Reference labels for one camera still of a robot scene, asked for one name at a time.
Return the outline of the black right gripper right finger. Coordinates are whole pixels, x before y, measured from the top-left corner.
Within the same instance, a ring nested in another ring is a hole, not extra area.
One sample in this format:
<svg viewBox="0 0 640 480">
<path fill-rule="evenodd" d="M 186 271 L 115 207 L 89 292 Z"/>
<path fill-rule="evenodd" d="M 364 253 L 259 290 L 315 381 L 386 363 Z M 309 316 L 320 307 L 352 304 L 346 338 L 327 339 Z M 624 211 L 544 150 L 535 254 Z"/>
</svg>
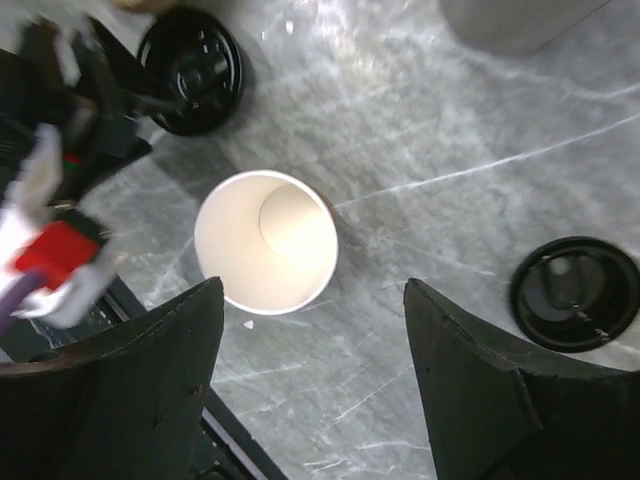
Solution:
<svg viewBox="0 0 640 480">
<path fill-rule="evenodd" d="M 560 355 L 410 279 L 404 311 L 441 479 L 635 479 L 639 376 Z"/>
</svg>

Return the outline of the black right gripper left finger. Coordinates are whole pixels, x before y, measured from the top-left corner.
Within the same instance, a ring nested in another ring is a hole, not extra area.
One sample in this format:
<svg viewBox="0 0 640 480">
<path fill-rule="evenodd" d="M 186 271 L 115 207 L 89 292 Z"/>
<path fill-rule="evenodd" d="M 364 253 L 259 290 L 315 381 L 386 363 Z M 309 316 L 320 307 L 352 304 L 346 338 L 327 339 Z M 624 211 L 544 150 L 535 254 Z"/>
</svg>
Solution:
<svg viewBox="0 0 640 480">
<path fill-rule="evenodd" d="M 224 324 L 218 278 L 1 367 L 5 479 L 183 479 Z"/>
</svg>

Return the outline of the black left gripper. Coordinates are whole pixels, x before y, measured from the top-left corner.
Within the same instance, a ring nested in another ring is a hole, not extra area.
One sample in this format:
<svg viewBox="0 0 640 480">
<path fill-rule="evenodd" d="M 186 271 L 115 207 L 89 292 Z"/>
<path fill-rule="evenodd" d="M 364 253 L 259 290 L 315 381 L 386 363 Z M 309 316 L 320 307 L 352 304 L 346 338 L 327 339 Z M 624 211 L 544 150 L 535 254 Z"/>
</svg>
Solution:
<svg viewBox="0 0 640 480">
<path fill-rule="evenodd" d="M 3 185 L 16 178 L 20 162 L 34 152 L 37 127 L 50 124 L 62 143 L 61 182 L 53 197 L 79 200 L 152 151 L 150 143 L 138 136 L 138 120 L 128 112 L 117 87 L 147 113 L 178 105 L 172 90 L 105 25 L 94 17 L 87 20 L 106 60 L 96 45 L 77 35 L 73 48 L 81 76 L 74 85 L 65 82 L 59 62 L 59 28 L 44 17 L 22 26 L 17 52 L 2 51 Z"/>
</svg>

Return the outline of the black coffee cup lid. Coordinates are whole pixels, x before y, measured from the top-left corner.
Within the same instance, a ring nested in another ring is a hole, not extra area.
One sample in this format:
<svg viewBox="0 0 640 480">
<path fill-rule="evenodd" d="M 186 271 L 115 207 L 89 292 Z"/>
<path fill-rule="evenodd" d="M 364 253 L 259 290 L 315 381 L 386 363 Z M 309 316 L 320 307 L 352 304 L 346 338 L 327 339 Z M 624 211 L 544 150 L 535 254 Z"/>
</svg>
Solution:
<svg viewBox="0 0 640 480">
<path fill-rule="evenodd" d="M 176 7 L 144 34 L 137 58 L 176 95 L 177 104 L 152 119 L 178 136 L 208 134 L 230 119 L 245 86 L 243 51 L 210 13 Z"/>
</svg>

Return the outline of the paper coffee cup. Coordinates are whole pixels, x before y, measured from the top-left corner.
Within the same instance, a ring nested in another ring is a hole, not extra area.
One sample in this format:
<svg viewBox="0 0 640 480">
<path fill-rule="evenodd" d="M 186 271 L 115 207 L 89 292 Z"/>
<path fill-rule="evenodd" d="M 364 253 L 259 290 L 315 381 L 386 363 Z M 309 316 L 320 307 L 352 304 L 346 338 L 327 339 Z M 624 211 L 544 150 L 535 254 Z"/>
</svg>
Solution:
<svg viewBox="0 0 640 480">
<path fill-rule="evenodd" d="M 204 199 L 194 248 L 206 278 L 218 277 L 231 305 L 282 315 L 315 300 L 338 263 L 333 214 L 308 184 L 274 170 L 233 175 Z"/>
</svg>

